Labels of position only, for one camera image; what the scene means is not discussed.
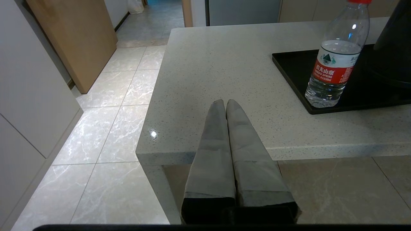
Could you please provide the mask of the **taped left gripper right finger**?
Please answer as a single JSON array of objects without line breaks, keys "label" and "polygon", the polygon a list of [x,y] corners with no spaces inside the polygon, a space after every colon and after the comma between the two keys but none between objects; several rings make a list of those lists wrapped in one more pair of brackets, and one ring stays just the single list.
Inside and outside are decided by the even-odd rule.
[{"label": "taped left gripper right finger", "polygon": [[226,107],[238,206],[235,222],[293,225],[300,209],[243,108],[233,99]]}]

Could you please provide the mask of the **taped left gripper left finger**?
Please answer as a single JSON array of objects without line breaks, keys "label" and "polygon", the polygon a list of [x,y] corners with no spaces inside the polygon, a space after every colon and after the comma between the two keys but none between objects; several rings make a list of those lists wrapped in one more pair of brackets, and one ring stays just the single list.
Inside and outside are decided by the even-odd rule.
[{"label": "taped left gripper left finger", "polygon": [[219,99],[207,112],[184,190],[181,217],[187,225],[219,224],[225,210],[236,206],[235,197],[226,110]]}]

